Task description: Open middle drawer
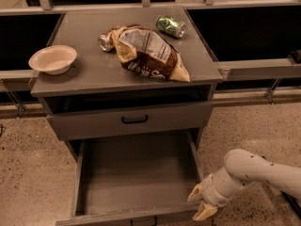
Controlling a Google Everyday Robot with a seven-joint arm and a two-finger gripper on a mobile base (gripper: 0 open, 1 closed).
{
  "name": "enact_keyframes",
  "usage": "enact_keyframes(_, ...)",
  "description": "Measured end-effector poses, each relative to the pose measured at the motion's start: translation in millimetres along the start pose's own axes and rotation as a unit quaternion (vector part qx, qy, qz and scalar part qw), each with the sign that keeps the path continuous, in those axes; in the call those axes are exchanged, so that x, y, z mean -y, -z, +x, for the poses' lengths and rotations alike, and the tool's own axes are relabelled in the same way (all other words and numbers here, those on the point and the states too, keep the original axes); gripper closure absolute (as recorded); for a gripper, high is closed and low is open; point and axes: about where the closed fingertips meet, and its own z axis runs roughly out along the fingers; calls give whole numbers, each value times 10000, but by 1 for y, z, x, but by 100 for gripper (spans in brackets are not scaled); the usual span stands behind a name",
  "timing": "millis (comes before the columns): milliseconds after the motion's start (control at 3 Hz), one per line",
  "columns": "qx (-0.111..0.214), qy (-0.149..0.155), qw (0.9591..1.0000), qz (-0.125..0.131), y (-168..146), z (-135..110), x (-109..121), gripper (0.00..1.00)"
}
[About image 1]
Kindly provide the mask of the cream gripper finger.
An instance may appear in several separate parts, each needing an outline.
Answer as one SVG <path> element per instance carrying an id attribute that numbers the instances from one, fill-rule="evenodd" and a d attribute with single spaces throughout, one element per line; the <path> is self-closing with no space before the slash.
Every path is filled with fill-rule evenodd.
<path id="1" fill-rule="evenodd" d="M 216 206 L 212 206 L 207 202 L 202 202 L 199 205 L 198 211 L 194 214 L 194 221 L 203 221 L 217 212 L 218 208 Z"/>
<path id="2" fill-rule="evenodd" d="M 195 185 L 192 192 L 189 194 L 187 201 L 188 202 L 197 202 L 200 201 L 203 198 L 202 195 L 202 186 L 201 184 Z"/>

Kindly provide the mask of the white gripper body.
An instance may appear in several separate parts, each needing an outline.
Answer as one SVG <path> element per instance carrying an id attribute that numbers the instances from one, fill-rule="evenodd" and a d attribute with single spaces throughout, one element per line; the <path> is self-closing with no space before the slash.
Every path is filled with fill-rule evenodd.
<path id="1" fill-rule="evenodd" d="M 205 177 L 201 181 L 201 189 L 204 201 L 212 206 L 224 207 L 242 189 L 242 182 L 222 168 Z"/>

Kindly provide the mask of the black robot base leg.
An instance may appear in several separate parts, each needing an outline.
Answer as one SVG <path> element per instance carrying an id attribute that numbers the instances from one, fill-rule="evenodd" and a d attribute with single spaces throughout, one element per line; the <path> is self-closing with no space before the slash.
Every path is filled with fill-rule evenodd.
<path id="1" fill-rule="evenodd" d="M 301 219 L 301 205 L 298 202 L 298 200 L 295 197 L 290 196 L 290 195 L 288 195 L 285 192 L 282 192 L 282 195 L 285 198 L 285 200 L 289 203 L 289 205 L 291 206 L 291 208 L 293 209 L 293 211 Z"/>

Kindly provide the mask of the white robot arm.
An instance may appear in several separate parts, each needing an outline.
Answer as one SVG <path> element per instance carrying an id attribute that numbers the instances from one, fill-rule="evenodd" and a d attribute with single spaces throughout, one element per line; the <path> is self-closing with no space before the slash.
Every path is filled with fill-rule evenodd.
<path id="1" fill-rule="evenodd" d="M 243 149 L 227 152 L 223 167 L 196 184 L 187 198 L 199 202 L 194 221 L 203 221 L 225 207 L 232 197 L 256 183 L 266 183 L 301 199 L 301 169 L 267 161 Z"/>

